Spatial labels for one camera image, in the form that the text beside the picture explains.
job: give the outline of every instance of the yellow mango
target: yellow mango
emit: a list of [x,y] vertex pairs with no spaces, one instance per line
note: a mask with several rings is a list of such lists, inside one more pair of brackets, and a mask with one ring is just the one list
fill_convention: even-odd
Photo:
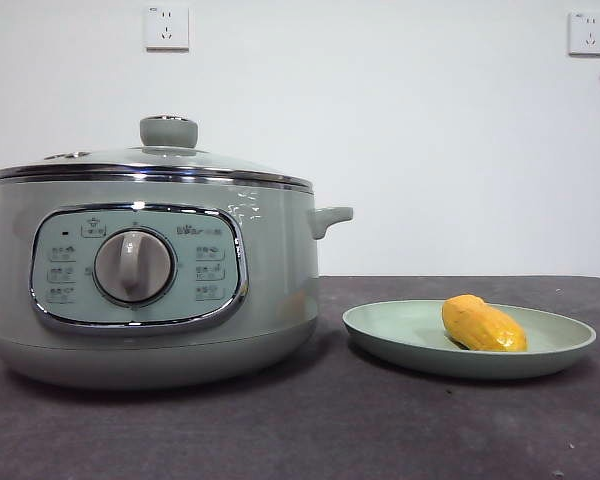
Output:
[[475,295],[450,298],[442,305],[442,321],[451,337],[470,350],[524,352],[527,337],[509,315]]

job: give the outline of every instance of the green plate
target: green plate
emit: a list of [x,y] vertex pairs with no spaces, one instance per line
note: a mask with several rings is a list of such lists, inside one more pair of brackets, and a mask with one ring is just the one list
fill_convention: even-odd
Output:
[[452,377],[504,380],[555,373],[573,365],[596,339],[582,322],[529,308],[492,305],[527,334],[526,352],[465,350],[447,336],[443,300],[372,303],[348,310],[344,324],[357,345],[402,367]]

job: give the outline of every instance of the glass lid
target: glass lid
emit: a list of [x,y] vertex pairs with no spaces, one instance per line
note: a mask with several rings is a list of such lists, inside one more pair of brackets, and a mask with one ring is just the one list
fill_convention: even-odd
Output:
[[28,165],[3,168],[0,180],[53,181],[98,176],[150,176],[156,181],[179,177],[273,182],[311,190],[307,180],[232,157],[196,150],[198,125],[186,118],[159,115],[140,122],[143,147],[53,155]]

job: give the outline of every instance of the wall socket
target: wall socket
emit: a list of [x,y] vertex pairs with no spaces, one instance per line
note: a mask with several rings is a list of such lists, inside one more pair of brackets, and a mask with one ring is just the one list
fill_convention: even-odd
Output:
[[569,55],[600,56],[600,12],[569,14]]
[[147,50],[189,50],[189,8],[156,4],[144,12],[144,46]]

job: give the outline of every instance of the pot handle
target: pot handle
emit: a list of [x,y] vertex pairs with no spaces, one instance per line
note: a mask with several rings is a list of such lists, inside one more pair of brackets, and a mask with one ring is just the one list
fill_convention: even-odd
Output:
[[351,207],[317,208],[310,212],[309,225],[314,240],[324,238],[327,228],[334,223],[347,222],[353,218]]

